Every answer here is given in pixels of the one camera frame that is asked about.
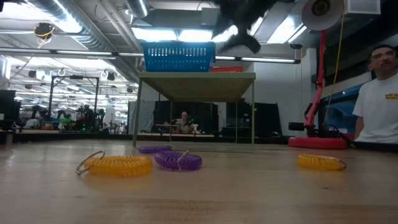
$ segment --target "ceiling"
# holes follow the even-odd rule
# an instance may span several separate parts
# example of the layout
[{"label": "ceiling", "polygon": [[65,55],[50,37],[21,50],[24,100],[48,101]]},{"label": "ceiling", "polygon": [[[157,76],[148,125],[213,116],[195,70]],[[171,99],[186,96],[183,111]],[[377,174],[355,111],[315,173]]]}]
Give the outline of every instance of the ceiling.
[{"label": "ceiling", "polygon": [[[43,49],[57,50],[91,50],[91,51],[140,51],[142,41],[162,40],[165,38],[186,41],[210,41],[211,30],[214,28],[217,15],[217,6],[214,1],[195,0],[147,0],[150,6],[149,15],[145,18],[132,20],[126,0],[24,0],[29,4],[5,3],[3,12],[0,12],[0,47],[37,48],[42,42],[34,33],[34,27],[40,22],[55,24],[56,29],[50,42],[41,46]],[[244,47],[226,52],[225,56],[238,57],[270,57],[296,58],[295,50],[289,42],[302,44],[304,47],[316,47],[318,34],[303,29],[301,11],[307,0],[280,0],[273,8],[266,12],[264,19],[259,19],[253,25],[251,34],[262,44],[262,50],[253,55]],[[348,33],[354,33],[368,23],[370,18],[357,20],[347,18]],[[236,29],[231,27],[223,35],[217,37],[222,45]],[[67,74],[77,74],[87,77],[101,77],[106,72],[116,74],[115,81],[100,78],[99,89],[101,95],[121,95],[113,100],[104,98],[101,105],[126,104],[126,96],[134,100],[135,93],[126,93],[128,85],[135,86],[137,73],[142,71],[142,59],[134,57],[119,57],[116,60],[109,58],[87,57],[75,58],[37,58],[32,57],[24,70],[18,72],[16,66],[23,66],[32,55],[8,55],[11,64],[11,76],[18,73],[10,81],[10,88],[18,92],[32,92],[31,96],[23,93],[27,101],[39,96],[39,93],[48,93],[49,79],[29,78],[28,70],[44,70],[46,74],[56,74],[63,69]],[[215,66],[248,67],[250,63],[217,62]],[[74,94],[95,91],[88,80],[70,80],[71,85],[84,85],[85,90],[78,90]],[[26,83],[33,83],[32,89],[25,88]],[[70,91],[66,85],[56,87],[57,91]]]}]

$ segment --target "purple coiled cord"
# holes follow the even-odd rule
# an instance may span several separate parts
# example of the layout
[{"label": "purple coiled cord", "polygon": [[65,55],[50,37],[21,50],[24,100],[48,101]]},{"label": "purple coiled cord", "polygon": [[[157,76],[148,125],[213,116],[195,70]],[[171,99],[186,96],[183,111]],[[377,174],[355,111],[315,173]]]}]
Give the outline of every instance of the purple coiled cord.
[{"label": "purple coiled cord", "polygon": [[171,150],[173,150],[172,146],[141,146],[138,149],[138,151],[143,154],[171,151]]},{"label": "purple coiled cord", "polygon": [[182,156],[181,152],[163,151],[155,155],[155,161],[166,169],[171,170],[198,170],[201,167],[201,157],[186,155],[179,163],[177,160]]}]

